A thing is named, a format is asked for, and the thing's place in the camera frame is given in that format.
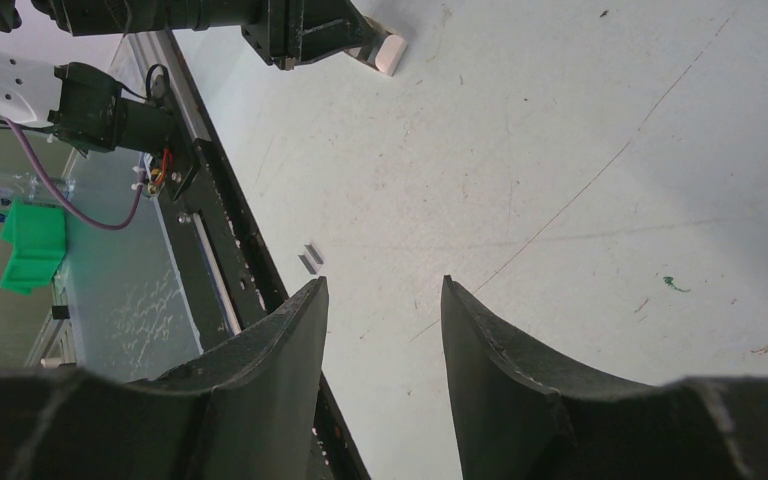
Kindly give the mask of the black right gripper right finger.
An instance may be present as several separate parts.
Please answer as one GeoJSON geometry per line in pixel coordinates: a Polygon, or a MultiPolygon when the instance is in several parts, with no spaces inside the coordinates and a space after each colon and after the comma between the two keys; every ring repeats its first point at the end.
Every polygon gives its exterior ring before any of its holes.
{"type": "Polygon", "coordinates": [[[467,479],[768,479],[768,377],[623,379],[540,342],[451,278],[441,328],[467,479]]]}

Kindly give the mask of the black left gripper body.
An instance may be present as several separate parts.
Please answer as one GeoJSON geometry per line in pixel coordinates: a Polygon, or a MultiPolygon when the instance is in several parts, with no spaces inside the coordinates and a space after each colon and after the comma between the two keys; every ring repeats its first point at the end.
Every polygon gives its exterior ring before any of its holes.
{"type": "Polygon", "coordinates": [[[315,27],[331,21],[330,1],[242,1],[243,39],[270,66],[291,70],[331,55],[315,27]]]}

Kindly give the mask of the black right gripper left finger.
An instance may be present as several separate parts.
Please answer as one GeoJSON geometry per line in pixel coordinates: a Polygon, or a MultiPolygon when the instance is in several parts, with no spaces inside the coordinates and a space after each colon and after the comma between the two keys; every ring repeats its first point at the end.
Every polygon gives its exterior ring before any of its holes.
{"type": "Polygon", "coordinates": [[[302,479],[327,282],[152,381],[0,371],[0,479],[302,479]]]}

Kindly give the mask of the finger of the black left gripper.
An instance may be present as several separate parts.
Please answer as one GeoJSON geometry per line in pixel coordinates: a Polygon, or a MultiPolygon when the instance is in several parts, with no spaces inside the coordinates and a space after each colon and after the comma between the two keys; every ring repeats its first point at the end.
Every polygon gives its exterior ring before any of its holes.
{"type": "Polygon", "coordinates": [[[384,27],[347,0],[307,0],[301,14],[301,62],[315,63],[337,53],[371,63],[384,27]]]}

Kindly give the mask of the white staple tray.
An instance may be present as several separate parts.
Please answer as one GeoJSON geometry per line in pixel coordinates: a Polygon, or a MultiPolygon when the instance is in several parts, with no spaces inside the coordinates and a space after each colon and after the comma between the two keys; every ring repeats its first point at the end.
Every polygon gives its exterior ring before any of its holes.
{"type": "Polygon", "coordinates": [[[369,43],[345,50],[345,53],[376,72],[393,77],[407,47],[408,41],[403,36],[377,25],[369,43]]]}

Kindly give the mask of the metal staple strip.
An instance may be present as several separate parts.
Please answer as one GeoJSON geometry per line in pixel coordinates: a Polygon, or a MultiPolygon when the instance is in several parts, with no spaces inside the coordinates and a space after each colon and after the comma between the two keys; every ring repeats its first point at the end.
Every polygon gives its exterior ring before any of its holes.
{"type": "Polygon", "coordinates": [[[318,249],[312,244],[304,245],[304,251],[298,255],[305,269],[310,275],[318,275],[324,265],[324,259],[318,249]]]}

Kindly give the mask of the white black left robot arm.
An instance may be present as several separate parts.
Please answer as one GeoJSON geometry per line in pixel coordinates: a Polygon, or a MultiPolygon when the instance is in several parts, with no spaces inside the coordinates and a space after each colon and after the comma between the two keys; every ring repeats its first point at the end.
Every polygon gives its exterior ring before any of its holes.
{"type": "MultiPolygon", "coordinates": [[[[288,71],[336,53],[369,51],[383,27],[350,1],[36,1],[73,36],[240,28],[268,65],[288,71]]],[[[16,128],[54,135],[76,148],[159,153],[174,128],[161,100],[124,97],[124,86],[92,65],[54,65],[0,51],[0,116],[16,128]]]]}

